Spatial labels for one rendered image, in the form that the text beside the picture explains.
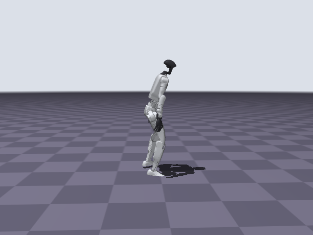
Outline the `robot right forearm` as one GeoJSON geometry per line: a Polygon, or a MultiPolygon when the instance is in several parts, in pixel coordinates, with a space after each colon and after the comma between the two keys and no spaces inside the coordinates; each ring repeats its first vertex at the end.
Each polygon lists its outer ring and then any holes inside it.
{"type": "Polygon", "coordinates": [[[166,97],[164,95],[162,95],[159,99],[159,102],[157,103],[157,110],[156,113],[158,114],[159,118],[162,118],[162,113],[163,113],[163,105],[164,105],[164,101],[165,101],[166,97]]]}

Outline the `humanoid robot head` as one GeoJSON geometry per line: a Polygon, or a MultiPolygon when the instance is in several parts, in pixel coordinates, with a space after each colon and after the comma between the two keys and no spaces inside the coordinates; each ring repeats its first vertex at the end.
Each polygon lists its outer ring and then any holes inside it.
{"type": "Polygon", "coordinates": [[[172,60],[165,60],[164,61],[164,64],[166,65],[166,67],[167,68],[169,68],[169,71],[167,72],[167,71],[163,71],[161,74],[162,75],[167,75],[167,74],[171,74],[171,72],[172,72],[172,69],[174,68],[174,67],[176,67],[176,64],[172,61],[172,60]]]}

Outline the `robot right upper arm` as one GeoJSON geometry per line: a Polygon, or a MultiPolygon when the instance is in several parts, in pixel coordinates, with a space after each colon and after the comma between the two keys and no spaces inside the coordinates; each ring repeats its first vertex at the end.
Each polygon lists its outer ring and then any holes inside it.
{"type": "Polygon", "coordinates": [[[161,80],[160,80],[160,89],[159,89],[159,94],[158,94],[158,99],[160,99],[160,97],[162,95],[164,95],[165,91],[166,91],[166,87],[167,87],[167,84],[168,84],[168,78],[166,77],[162,77],[161,80]]]}

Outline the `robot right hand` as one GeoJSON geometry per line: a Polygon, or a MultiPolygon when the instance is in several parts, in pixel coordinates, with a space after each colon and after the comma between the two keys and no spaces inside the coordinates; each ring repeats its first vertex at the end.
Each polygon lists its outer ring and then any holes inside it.
{"type": "Polygon", "coordinates": [[[157,114],[156,115],[156,119],[157,119],[157,121],[156,121],[156,126],[155,126],[154,130],[156,132],[160,132],[161,129],[163,128],[163,124],[162,124],[162,121],[161,121],[162,118],[158,117],[158,114],[157,114]]]}

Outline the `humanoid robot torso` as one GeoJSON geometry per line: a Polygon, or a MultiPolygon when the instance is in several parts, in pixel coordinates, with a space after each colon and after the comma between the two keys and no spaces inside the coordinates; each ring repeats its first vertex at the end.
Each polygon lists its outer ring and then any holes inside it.
{"type": "MultiPolygon", "coordinates": [[[[151,91],[150,91],[149,96],[148,96],[148,98],[150,98],[152,100],[148,103],[148,105],[146,105],[146,107],[144,109],[144,115],[146,117],[147,117],[147,113],[149,111],[156,112],[156,108],[155,108],[156,102],[154,102],[154,100],[159,102],[158,94],[159,94],[159,89],[160,89],[160,80],[162,77],[168,78],[166,74],[165,75],[158,74],[157,77],[155,78],[155,81],[153,83],[153,86],[152,86],[151,91]]],[[[167,84],[167,86],[168,86],[168,84],[167,84]]]]}

